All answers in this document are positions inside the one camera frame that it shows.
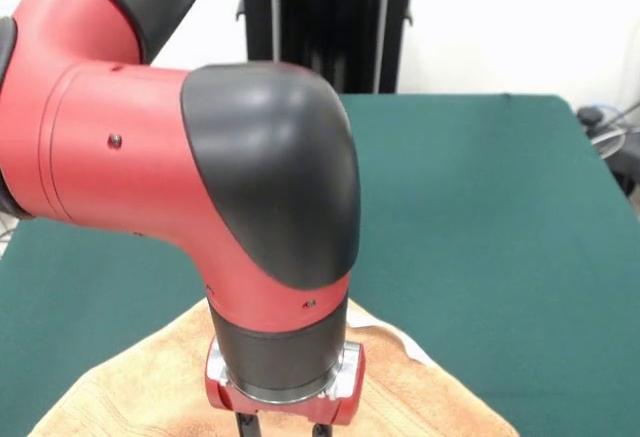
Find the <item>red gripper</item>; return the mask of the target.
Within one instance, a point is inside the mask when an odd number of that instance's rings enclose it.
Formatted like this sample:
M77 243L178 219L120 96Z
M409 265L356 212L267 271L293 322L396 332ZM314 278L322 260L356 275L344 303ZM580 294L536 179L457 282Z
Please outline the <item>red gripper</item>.
M209 348L205 388L212 407L235 412L240 437L261 437L260 412L288 413L316 423L312 437L332 437L332 425L353 420L362 395L366 357L362 345L345 345L333 369L317 389L276 393L266 399L238 388L231 380L220 348Z

